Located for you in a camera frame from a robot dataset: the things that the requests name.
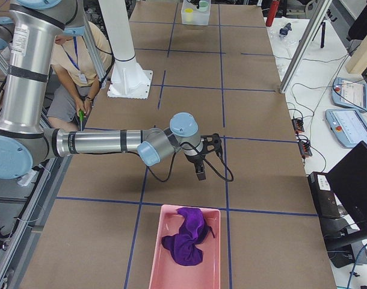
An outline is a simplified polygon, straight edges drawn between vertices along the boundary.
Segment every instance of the purple cloth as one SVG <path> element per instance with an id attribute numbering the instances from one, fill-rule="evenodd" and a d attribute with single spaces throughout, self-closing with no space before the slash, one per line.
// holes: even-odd
<path id="1" fill-rule="evenodd" d="M 185 220 L 179 228 L 179 233 L 174 236 L 165 236 L 162 238 L 162 245 L 170 251 L 174 261 L 183 266 L 195 266 L 202 262 L 202 251 L 196 248 L 196 244 L 200 244 L 206 238 L 209 231 L 213 230 L 209 227 L 202 212 L 198 208 L 179 208 L 177 213 L 182 215 Z"/>

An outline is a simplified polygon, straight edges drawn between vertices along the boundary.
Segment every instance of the pink plastic bin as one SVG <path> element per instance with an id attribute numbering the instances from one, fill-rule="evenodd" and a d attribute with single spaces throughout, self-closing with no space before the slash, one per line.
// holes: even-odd
<path id="1" fill-rule="evenodd" d="M 159 216 L 152 275 L 149 289 L 220 289 L 220 228 L 221 214 L 217 209 L 199 208 L 212 227 L 202 244 L 203 261 L 196 266 L 182 266 L 174 262 L 170 251 L 161 244 L 161 238 L 178 233 L 184 217 L 177 213 L 183 206 L 163 205 Z"/>

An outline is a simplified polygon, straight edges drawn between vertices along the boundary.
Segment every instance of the red fire extinguisher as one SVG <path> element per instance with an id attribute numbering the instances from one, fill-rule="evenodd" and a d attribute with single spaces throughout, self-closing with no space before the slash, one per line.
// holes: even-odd
<path id="1" fill-rule="evenodd" d="M 267 22 L 265 23 L 267 27 L 272 26 L 273 19 L 277 14 L 277 10 L 279 9 L 280 0 L 273 0 L 270 4 L 269 14 L 267 17 Z"/>

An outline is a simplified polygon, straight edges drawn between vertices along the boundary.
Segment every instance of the gray shorts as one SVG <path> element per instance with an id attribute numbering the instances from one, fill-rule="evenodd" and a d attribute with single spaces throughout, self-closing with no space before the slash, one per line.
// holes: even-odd
<path id="1" fill-rule="evenodd" d="M 76 85 L 75 87 L 82 100 L 85 99 L 91 89 L 90 86 L 79 87 Z M 47 112 L 47 117 L 56 117 L 57 119 L 64 120 L 65 122 L 71 122 L 75 116 L 76 110 L 74 99 L 63 85 L 61 85 L 54 93 L 54 100 Z"/>

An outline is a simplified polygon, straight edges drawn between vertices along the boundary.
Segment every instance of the monitor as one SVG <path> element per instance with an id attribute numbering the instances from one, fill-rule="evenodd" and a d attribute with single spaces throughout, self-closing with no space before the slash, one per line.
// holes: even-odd
<path id="1" fill-rule="evenodd" d="M 361 141 L 332 168 L 326 178 L 345 210 L 360 228 L 325 240 L 327 250 L 367 239 L 367 144 Z"/>

